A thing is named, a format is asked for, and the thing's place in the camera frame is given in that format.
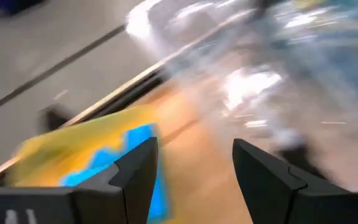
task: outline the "bright light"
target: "bright light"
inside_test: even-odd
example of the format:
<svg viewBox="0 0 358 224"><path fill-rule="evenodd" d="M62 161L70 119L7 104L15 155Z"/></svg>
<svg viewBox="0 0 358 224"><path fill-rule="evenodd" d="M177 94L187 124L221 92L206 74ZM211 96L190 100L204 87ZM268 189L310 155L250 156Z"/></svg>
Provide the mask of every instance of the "bright light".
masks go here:
<svg viewBox="0 0 358 224"><path fill-rule="evenodd" d="M147 37L150 34L149 10L161 0L147 0L137 5L128 13L126 31L136 37Z"/></svg>
<svg viewBox="0 0 358 224"><path fill-rule="evenodd" d="M248 121L246 122L244 125L248 126L248 125L261 125L261 124L265 124L267 120L256 120L256 121Z"/></svg>
<svg viewBox="0 0 358 224"><path fill-rule="evenodd" d="M266 127L266 124L247 125L247 128L260 128L260 127Z"/></svg>
<svg viewBox="0 0 358 224"><path fill-rule="evenodd" d="M326 12L328 12L331 8L322 8L322 9L317 9L315 11L311 11L308 13L309 16L317 16L317 15L320 15L320 14L324 14Z"/></svg>
<svg viewBox="0 0 358 224"><path fill-rule="evenodd" d="M224 1L224 2L220 2L220 3L218 3L218 5L216 7L219 8L219 7L227 6L227 5L230 5L230 4L232 4L232 3L236 2L236 1L238 1L238 0L227 0L227 1Z"/></svg>
<svg viewBox="0 0 358 224"><path fill-rule="evenodd" d="M243 102L244 98L255 96L280 80L281 77L273 72L260 72L245 77L244 69L240 68L226 77L225 105L229 110L233 110Z"/></svg>
<svg viewBox="0 0 358 224"><path fill-rule="evenodd" d="M287 25L285 25L285 28L292 28L300 25L305 25L315 21L316 19L317 19L316 16L309 16L309 15L296 16L294 20L290 21Z"/></svg>

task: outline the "blue object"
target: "blue object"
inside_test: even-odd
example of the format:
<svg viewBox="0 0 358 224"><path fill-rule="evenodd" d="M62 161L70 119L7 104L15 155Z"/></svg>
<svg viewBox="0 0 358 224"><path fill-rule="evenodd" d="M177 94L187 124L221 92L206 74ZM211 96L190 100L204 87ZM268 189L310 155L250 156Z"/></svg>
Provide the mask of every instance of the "blue object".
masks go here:
<svg viewBox="0 0 358 224"><path fill-rule="evenodd" d="M87 169L68 174L61 181L61 185L64 187L74 187L86 179L96 175L102 170L108 168L121 156L127 152L133 150L142 142L148 138L155 136L154 126L147 124L139 126L138 128L128 130L124 135L124 149L122 152L114 152L105 147L95 152L93 157L89 160ZM152 196L152 201L149 210L149 222L157 223L166 218L169 212L167 192L165 190L164 179L162 175L161 161L158 160L157 178L155 180L155 186Z"/></svg>

